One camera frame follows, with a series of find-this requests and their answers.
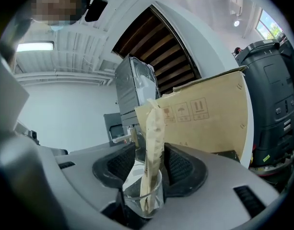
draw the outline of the umbrella symbol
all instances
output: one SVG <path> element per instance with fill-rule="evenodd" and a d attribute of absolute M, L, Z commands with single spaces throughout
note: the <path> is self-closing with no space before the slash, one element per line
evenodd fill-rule
<path fill-rule="evenodd" d="M 178 109 L 178 111 L 181 112 L 181 115 L 183 115 L 183 111 L 185 111 L 185 109 L 184 109 L 183 107 L 180 107 L 180 108 Z"/>
<path fill-rule="evenodd" d="M 164 113 L 167 115 L 167 117 L 169 117 L 169 108 L 164 108 Z"/>

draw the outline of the fluorescent light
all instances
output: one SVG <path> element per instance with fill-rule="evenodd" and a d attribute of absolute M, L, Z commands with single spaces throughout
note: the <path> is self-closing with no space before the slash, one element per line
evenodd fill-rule
<path fill-rule="evenodd" d="M 53 50 L 53 43 L 26 43 L 19 44 L 17 52 L 22 51 L 37 51 L 37 50 Z"/>

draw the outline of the person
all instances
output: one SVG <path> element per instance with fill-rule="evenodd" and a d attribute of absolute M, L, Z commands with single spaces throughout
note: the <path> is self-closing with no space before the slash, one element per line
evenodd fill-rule
<path fill-rule="evenodd" d="M 90 0 L 28 0 L 4 30 L 0 40 L 0 53 L 14 71 L 18 44 L 31 23 L 49 26 L 71 25 L 81 19 Z"/>
<path fill-rule="evenodd" d="M 241 51 L 242 49 L 240 47 L 236 47 L 234 50 L 234 55 L 237 56 Z"/>

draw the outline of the glass cup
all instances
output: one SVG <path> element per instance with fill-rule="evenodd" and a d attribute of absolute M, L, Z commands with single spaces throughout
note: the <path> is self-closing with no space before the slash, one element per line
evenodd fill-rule
<path fill-rule="evenodd" d="M 131 210 L 140 217 L 149 219 L 164 205 L 162 173 L 158 171 L 155 188 L 150 193 L 140 196 L 144 167 L 144 164 L 136 164 L 133 166 L 126 182 L 123 184 L 123 195 L 125 204 Z M 143 201 L 146 200 L 149 206 L 151 206 L 149 210 L 143 210 L 141 207 Z"/>

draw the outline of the cardboard sheet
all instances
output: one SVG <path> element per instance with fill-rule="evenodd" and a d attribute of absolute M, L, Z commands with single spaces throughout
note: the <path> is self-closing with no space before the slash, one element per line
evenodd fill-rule
<path fill-rule="evenodd" d="M 157 99 L 165 117 L 165 142 L 206 152 L 235 150 L 239 159 L 247 134 L 244 74 L 235 69 L 188 83 Z M 135 108 L 145 135 L 151 105 Z"/>

